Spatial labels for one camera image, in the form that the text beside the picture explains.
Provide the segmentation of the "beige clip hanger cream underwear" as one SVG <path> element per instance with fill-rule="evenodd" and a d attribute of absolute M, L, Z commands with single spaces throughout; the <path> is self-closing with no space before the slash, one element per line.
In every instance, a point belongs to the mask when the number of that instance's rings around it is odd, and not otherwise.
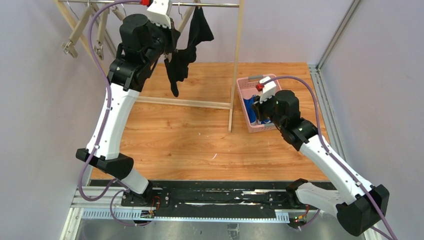
<path fill-rule="evenodd" d="M 96 41 L 95 45 L 93 47 L 94 52 L 98 56 L 100 60 L 104 59 L 104 40 L 106 35 L 106 27 L 107 27 L 107 20 L 109 16 L 110 10 L 107 8 L 104 10 L 98 17 L 98 27 L 97 27 L 97 35 L 96 35 Z"/>

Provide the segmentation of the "beige clip hanger black underwear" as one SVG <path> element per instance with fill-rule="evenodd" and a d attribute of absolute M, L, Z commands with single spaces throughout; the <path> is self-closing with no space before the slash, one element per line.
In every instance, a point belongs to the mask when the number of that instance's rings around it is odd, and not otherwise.
<path fill-rule="evenodd" d="M 200 4 L 201 1 L 200 0 L 193 0 L 192 2 L 193 4 Z M 176 28 L 177 31 L 179 31 L 180 33 L 182 33 L 184 31 L 185 26 L 187 25 L 190 17 L 192 16 L 194 10 L 195 10 L 196 6 L 188 6 L 188 8 L 186 9 L 185 13 L 182 16 L 181 22 L 179 23 L 178 27 Z M 172 61 L 172 53 L 169 54 L 165 54 L 165 58 L 171 62 Z"/>

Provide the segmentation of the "beige clip hanger blue underwear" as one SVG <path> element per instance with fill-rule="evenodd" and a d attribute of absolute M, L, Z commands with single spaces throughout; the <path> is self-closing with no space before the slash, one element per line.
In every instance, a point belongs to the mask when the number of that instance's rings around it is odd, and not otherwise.
<path fill-rule="evenodd" d="M 127 11 L 122 3 L 112 6 L 110 9 L 121 22 L 127 17 Z"/>

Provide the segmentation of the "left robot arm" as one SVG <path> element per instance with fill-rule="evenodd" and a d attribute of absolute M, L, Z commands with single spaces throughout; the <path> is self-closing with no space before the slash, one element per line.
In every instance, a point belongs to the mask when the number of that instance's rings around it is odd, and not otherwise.
<path fill-rule="evenodd" d="M 93 138 L 75 157 L 113 176 L 129 189 L 130 199 L 142 206 L 153 198 L 153 184 L 134 167 L 134 159 L 120 152 L 131 109 L 161 55 L 172 53 L 180 32 L 172 24 L 159 26 L 136 13 L 119 28 L 121 43 L 107 74 L 107 92 Z"/>

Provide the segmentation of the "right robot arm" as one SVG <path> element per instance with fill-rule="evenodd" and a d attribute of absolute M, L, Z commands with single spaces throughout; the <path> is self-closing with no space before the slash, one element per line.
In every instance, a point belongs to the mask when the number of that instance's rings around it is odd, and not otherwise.
<path fill-rule="evenodd" d="M 337 218 L 343 229 L 356 237 L 381 221 L 387 212 L 389 190 L 363 178 L 331 148 L 318 128 L 301 117 L 294 92 L 279 90 L 266 100 L 260 96 L 252 99 L 257 119 L 271 121 L 283 139 L 312 160 L 335 187 L 326 190 L 299 178 L 286 187 L 292 207 L 318 208 Z"/>

